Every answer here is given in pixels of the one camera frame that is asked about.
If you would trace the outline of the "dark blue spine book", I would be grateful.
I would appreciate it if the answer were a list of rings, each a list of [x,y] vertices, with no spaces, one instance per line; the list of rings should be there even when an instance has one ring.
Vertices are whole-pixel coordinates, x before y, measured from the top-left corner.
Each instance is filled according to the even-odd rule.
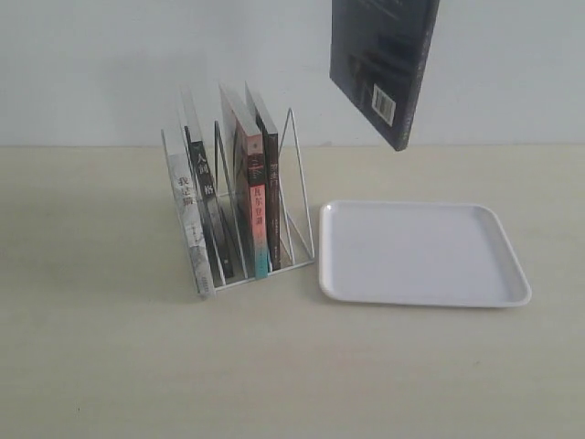
[[[408,147],[440,3],[331,3],[329,77],[396,151]]]

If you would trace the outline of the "dark brown spine book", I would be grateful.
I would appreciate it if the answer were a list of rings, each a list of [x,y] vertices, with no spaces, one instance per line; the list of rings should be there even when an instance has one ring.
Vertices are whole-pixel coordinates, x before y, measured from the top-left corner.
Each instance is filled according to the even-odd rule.
[[[257,89],[251,88],[246,83],[245,96],[252,118],[262,134],[267,173],[267,238],[270,250],[271,270],[278,271],[282,268],[278,129],[260,92]]]

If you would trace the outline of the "red teal spine book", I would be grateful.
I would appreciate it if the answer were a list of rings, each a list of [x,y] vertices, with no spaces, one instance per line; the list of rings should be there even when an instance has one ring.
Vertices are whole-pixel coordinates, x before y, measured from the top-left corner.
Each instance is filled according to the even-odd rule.
[[[248,245],[254,277],[269,274],[266,231],[266,170],[260,128],[250,111],[230,87],[218,86],[224,124],[224,146],[228,156],[230,184],[237,215]]]

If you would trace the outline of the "black grey spine book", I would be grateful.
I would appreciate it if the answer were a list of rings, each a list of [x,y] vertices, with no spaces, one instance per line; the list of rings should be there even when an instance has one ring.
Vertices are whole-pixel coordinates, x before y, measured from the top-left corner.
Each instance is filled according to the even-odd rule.
[[[219,257],[218,266],[221,268],[220,277],[223,280],[226,280],[234,275],[234,270],[230,257],[224,221],[218,204],[214,178],[211,174],[207,150],[205,148],[203,134],[197,118],[196,107],[191,91],[188,91],[187,89],[181,90],[181,99],[186,117],[184,130],[188,143],[188,153],[192,168],[195,170],[206,216],[209,219],[211,226],[216,255]]]

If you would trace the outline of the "grey marbled white book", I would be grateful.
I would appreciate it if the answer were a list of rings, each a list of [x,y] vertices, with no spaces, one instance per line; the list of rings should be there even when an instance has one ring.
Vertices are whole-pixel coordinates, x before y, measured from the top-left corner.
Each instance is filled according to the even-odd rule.
[[[161,139],[175,210],[184,237],[197,295],[207,299],[215,294],[215,285],[207,253],[203,221],[197,203],[199,195],[187,155],[183,117],[179,110],[178,97],[176,92],[169,101],[169,114],[161,130]]]

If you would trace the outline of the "white plastic tray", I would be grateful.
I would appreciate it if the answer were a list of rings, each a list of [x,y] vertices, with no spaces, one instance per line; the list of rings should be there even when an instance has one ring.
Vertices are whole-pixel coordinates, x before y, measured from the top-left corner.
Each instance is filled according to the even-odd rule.
[[[318,265],[322,291],[343,303],[512,308],[532,298],[501,220],[473,203],[329,201]]]

